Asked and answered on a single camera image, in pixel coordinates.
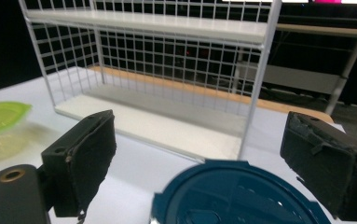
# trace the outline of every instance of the white table surface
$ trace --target white table surface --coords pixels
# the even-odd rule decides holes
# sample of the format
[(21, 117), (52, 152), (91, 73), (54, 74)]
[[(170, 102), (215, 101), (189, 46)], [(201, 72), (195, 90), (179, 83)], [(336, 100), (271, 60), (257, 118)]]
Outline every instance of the white table surface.
[[(40, 153), (78, 123), (54, 112), (43, 78), (0, 90), (0, 101), (19, 101), (33, 106), (23, 125), (29, 138), (28, 145), (15, 156), (0, 161), (0, 170), (17, 164), (39, 167), (42, 164)], [(286, 117), (280, 112), (257, 109), (244, 159), (281, 177), (315, 201), (280, 157)], [(148, 223), (154, 193), (163, 191), (176, 175), (196, 164), (195, 161), (117, 134), (117, 154), (90, 204), (86, 223)], [(323, 210), (332, 223), (355, 223), (333, 220)], [(53, 224), (76, 223), (75, 218), (56, 218), (53, 210), (49, 215)]]

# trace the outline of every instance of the green plastic bowl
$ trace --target green plastic bowl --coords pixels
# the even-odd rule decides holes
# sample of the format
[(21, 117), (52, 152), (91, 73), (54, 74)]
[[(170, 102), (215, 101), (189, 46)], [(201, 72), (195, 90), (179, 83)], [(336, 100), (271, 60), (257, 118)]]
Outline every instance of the green plastic bowl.
[(19, 102), (0, 102), (0, 160), (19, 153), (27, 144), (22, 121), (31, 106)]

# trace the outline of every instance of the wire grid panel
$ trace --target wire grid panel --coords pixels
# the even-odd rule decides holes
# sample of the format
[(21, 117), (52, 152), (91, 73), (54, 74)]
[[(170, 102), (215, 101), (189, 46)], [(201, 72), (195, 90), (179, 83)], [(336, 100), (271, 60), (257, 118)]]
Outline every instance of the wire grid panel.
[[(254, 22), (267, 21), (270, 10), (270, 3), (207, 0), (94, 0), (89, 2), (38, 0), (27, 1), (26, 4), (29, 9), (41, 10), (103, 10)], [(215, 92), (225, 91), (252, 96), (253, 81), (248, 80), (246, 74), (256, 72), (257, 66), (252, 64), (257, 64), (261, 53), (259, 49), (238, 47), (235, 43), (211, 39), (199, 41), (195, 37), (178, 35), (179, 32), (164, 34), (114, 27), (88, 25), (84, 28), (83, 26), (72, 27), (72, 24), (62, 26), (47, 23), (33, 24), (33, 29), (45, 73), (57, 73), (57, 78), (48, 80), (55, 104), (100, 85), (102, 82), (99, 80), (104, 77), (99, 77), (92, 71), (87, 71), (83, 75), (78, 73), (77, 69), (76, 71), (72, 69), (97, 65), (116, 68), (114, 73), (126, 71), (190, 84), (215, 90)], [(97, 49), (98, 40), (100, 40), (100, 48)], [(122, 84), (122, 79), (116, 80), (107, 76), (106, 80), (107, 83), (125, 86)], [(131, 86), (126, 85), (127, 88), (136, 91), (153, 93), (175, 100), (183, 101), (184, 99), (182, 93), (177, 93), (179, 91), (163, 88), (160, 93), (160, 91), (155, 91), (159, 87), (149, 86), (149, 83), (145, 85), (140, 82), (135, 82)], [(216, 108), (215, 103), (207, 104), (206, 102), (203, 99), (200, 105)], [(230, 112), (245, 114), (239, 109)]]
[(32, 29), (55, 105), (102, 84), (96, 72), (79, 70), (98, 65), (94, 30), (46, 23), (33, 23)]
[[(232, 94), (225, 94), (223, 103), (216, 98), (210, 100), (207, 95), (222, 91), (251, 96), (253, 81), (245, 75), (235, 77), (235, 73), (237, 70), (242, 74), (255, 72), (256, 66), (236, 61), (240, 58), (257, 63), (260, 51), (160, 35), (101, 32), (100, 37), (103, 65), (114, 68), (112, 76), (105, 76), (106, 83), (229, 113), (247, 113), (242, 104), (230, 102)], [(141, 74), (152, 79), (143, 82), (137, 76), (128, 81), (127, 74)], [(194, 94), (187, 92), (194, 90), (197, 90)]]

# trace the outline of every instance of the metal leg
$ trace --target metal leg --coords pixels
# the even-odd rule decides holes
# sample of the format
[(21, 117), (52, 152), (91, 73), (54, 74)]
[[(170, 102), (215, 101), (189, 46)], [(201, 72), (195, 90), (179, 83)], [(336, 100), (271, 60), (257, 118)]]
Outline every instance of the metal leg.
[(329, 104), (325, 110), (326, 114), (332, 115), (333, 110), (335, 109), (335, 106), (337, 104), (338, 98), (340, 98), (341, 92), (343, 91), (347, 79), (350, 76), (350, 71), (353, 65), (355, 64), (356, 58), (357, 58), (357, 41), (352, 51), (352, 54), (350, 55), (349, 61), (347, 62), (346, 67), (344, 68), (343, 74), (341, 74), (340, 79), (335, 86), (335, 90), (333, 91), (332, 96), (330, 97)]
[(268, 29), (266, 31), (266, 37), (263, 44), (262, 53), (259, 58), (259, 62), (257, 65), (256, 76), (254, 79), (254, 89), (251, 95), (251, 103), (250, 103), (250, 111), (247, 117), (247, 123), (244, 127), (244, 133), (241, 138), (241, 145), (239, 151), (239, 160), (244, 159), (244, 149), (247, 144), (248, 132), (250, 130), (250, 126), (252, 125), (252, 121), (254, 119), (254, 111), (256, 109), (257, 100), (259, 98), (260, 90), (262, 89), (263, 77), (265, 75), (266, 66), (268, 65), (268, 55), (270, 54), (271, 44), (274, 38), (274, 34), (277, 27), (277, 21), (280, 15), (282, 1), (274, 1), (271, 7), (270, 15), (268, 15)]
[(231, 91), (231, 93), (233, 94), (237, 93), (237, 86), (239, 85), (239, 79), (241, 74), (241, 67), (237, 66), (239, 63), (242, 63), (242, 52), (239, 53), (239, 58), (237, 59), (237, 64), (236, 64), (236, 70), (234, 71), (233, 87)]
[[(94, 0), (89, 0), (89, 5), (91, 10), (97, 11), (96, 3)], [(102, 40), (100, 38), (100, 29), (94, 26), (94, 38), (96, 40), (97, 47), (97, 57), (99, 59), (100, 73), (102, 74), (102, 82), (105, 84), (105, 75), (104, 75), (104, 59), (103, 59), (103, 48), (102, 48)]]

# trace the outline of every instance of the white shelf unit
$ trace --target white shelf unit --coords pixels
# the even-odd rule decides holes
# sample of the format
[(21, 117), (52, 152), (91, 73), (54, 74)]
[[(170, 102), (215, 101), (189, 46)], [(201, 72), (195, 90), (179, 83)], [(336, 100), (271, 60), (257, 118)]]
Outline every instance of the white shelf unit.
[(20, 3), (57, 112), (113, 109), (118, 133), (199, 160), (242, 157), (281, 0)]

